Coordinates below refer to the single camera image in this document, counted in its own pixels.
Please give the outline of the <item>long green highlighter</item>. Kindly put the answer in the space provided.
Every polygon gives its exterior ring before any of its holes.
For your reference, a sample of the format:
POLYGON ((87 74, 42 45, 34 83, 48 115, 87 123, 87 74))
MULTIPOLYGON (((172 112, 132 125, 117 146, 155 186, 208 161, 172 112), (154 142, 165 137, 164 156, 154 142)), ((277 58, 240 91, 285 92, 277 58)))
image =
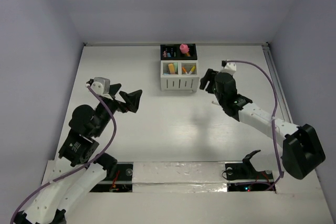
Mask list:
POLYGON ((178 63, 177 62, 174 62, 173 63, 173 67, 174 67, 174 71, 176 74, 178 74, 178 63))

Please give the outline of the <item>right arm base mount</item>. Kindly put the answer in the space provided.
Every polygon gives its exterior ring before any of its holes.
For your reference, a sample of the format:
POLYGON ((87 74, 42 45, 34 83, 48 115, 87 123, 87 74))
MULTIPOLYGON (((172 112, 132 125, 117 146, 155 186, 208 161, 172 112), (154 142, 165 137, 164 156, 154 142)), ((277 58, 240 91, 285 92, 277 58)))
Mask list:
POLYGON ((251 164, 226 163, 222 177, 227 181, 228 192, 276 191, 272 172, 256 171, 251 164))

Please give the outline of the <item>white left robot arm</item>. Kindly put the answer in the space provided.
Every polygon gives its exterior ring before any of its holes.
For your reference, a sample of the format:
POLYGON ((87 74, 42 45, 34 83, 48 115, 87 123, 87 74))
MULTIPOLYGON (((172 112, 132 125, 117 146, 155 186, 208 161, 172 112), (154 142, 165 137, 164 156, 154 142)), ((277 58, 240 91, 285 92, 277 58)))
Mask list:
POLYGON ((13 213, 11 223, 66 223, 78 202, 98 182, 117 176, 117 160, 106 153, 112 144, 96 153, 100 137, 116 112, 136 113, 142 90, 120 91, 121 84, 94 78, 86 88, 99 101, 96 108, 76 107, 69 122, 70 131, 61 146, 48 181, 32 192, 13 213))

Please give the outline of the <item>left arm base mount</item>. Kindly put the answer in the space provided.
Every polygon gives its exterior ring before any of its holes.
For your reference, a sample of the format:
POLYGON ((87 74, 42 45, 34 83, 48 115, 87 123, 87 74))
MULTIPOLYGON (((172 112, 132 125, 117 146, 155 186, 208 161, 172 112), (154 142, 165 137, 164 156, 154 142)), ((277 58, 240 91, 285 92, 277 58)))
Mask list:
POLYGON ((133 191, 133 163, 118 163, 113 177, 105 178, 91 193, 131 193, 133 191))

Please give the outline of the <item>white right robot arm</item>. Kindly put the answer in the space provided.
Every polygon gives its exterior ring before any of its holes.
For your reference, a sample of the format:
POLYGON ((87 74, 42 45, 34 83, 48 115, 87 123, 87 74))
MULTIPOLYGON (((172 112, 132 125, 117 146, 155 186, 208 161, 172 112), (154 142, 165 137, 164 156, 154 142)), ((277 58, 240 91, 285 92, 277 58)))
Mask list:
POLYGON ((274 138, 282 148, 282 166, 292 177, 301 180, 326 160, 313 126, 298 126, 262 110, 237 92, 236 81, 230 73, 208 69, 199 88, 214 94, 225 114, 274 138))

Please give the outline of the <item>yellow-capped white pen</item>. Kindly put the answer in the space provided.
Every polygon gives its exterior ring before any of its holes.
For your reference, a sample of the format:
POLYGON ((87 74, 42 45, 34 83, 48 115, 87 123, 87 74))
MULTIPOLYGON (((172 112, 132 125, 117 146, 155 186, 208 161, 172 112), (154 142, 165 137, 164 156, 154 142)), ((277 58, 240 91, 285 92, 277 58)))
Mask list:
POLYGON ((188 72, 188 75, 191 75, 195 71, 195 69, 196 69, 196 66, 193 66, 191 70, 188 72))

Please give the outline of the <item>pink glue stick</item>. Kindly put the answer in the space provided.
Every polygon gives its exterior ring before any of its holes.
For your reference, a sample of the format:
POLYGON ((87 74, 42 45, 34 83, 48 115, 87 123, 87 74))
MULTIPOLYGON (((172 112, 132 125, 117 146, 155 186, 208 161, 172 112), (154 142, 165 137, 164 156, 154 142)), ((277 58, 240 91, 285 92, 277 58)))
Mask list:
POLYGON ((187 57, 191 56, 190 53, 189 53, 190 49, 189 49, 187 44, 180 44, 180 51, 183 55, 185 55, 187 57))

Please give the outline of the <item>orange pink pastel highlighter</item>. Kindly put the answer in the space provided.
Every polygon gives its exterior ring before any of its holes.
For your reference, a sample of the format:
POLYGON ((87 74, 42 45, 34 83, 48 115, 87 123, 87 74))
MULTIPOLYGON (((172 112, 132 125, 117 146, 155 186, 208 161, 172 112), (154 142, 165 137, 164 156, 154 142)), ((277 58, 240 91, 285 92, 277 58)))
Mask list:
POLYGON ((168 64, 168 69, 170 74, 176 74, 174 71, 173 63, 168 64))

